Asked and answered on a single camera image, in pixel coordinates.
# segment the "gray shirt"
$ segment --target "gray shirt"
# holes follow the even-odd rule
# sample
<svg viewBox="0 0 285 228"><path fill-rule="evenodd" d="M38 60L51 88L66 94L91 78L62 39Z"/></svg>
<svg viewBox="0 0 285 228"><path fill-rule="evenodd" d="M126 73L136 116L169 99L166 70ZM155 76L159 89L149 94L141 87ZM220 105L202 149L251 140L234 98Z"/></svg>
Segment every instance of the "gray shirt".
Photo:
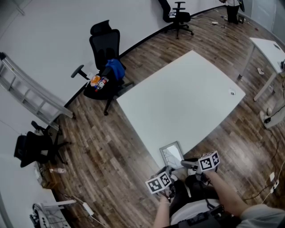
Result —
<svg viewBox="0 0 285 228"><path fill-rule="evenodd" d="M215 207L219 205L219 201L215 199L209 199L209 202ZM205 200L186 204L171 217L171 225L193 218L197 214L208 210ZM242 213L240 216L242 222L237 228L277 228L284 217L285 211L259 204L248 208Z"/></svg>

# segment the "desk leg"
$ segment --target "desk leg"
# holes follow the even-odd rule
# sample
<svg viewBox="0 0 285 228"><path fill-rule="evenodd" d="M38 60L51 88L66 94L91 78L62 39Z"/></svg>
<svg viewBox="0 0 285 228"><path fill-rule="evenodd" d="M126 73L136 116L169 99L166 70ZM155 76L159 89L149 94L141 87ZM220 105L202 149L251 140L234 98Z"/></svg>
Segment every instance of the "desk leg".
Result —
<svg viewBox="0 0 285 228"><path fill-rule="evenodd" d="M255 45L252 45L250 48L249 48L249 51L248 51L248 56L246 57L246 60L244 62L244 66L243 66L243 70L242 70L242 73L239 75L239 77L243 77L244 75L244 72L246 70L246 68L248 67L248 64L249 64L249 61L252 57L252 54L254 52L254 49L255 49Z"/></svg>
<svg viewBox="0 0 285 228"><path fill-rule="evenodd" d="M270 84L272 83L272 81L276 78L276 76L277 76L277 73L276 72L274 72L271 76L270 76L270 78L269 78L269 80L266 82L266 84L262 87L262 89L258 92L258 94L254 97L254 101L256 102L257 101L257 99L264 93L264 91L267 89L267 87L268 86L270 86Z"/></svg>

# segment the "ladder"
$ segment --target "ladder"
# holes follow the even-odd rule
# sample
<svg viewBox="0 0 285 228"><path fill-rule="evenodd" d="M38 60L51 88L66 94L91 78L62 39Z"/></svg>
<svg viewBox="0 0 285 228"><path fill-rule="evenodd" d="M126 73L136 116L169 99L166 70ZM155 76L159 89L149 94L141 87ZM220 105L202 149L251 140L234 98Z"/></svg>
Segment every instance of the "ladder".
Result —
<svg viewBox="0 0 285 228"><path fill-rule="evenodd" d="M60 114L73 118L73 113L62 101L30 78L5 53L0 53L0 60L0 85L27 110L56 130L59 126L54 120ZM12 77L4 77L4 68L12 72Z"/></svg>

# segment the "table top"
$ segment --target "table top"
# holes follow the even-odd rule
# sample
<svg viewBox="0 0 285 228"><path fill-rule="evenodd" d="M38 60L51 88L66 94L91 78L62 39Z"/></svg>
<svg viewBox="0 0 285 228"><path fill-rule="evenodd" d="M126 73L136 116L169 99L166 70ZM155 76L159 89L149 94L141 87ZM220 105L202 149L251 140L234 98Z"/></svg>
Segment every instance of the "table top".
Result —
<svg viewBox="0 0 285 228"><path fill-rule="evenodd" d="M285 52L282 48L275 42L269 40L263 40L258 38L250 38L254 45L261 51L261 53L267 58L272 67L277 73L283 72L279 62L285 60Z"/></svg>
<svg viewBox="0 0 285 228"><path fill-rule="evenodd" d="M162 168L164 162L159 148L178 141L182 153L187 153L211 133L244 96L228 76L190 51L117 101Z"/></svg>

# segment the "black pants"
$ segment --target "black pants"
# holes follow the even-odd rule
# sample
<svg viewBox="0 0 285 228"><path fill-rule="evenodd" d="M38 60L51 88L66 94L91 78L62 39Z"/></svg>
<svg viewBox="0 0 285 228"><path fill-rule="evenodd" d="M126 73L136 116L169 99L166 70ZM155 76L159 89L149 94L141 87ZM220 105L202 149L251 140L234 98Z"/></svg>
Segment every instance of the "black pants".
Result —
<svg viewBox="0 0 285 228"><path fill-rule="evenodd" d="M195 175L188 176L185 184L190 190L191 198L188 196L184 183L181 180L175 181L175 197L170 205L170 217L188 203L204 200L205 198L219 199L214 187L198 181Z"/></svg>
<svg viewBox="0 0 285 228"><path fill-rule="evenodd" d="M239 11L240 6L227 6L227 12L228 12L228 21L230 23L239 24L237 20L237 12Z"/></svg>

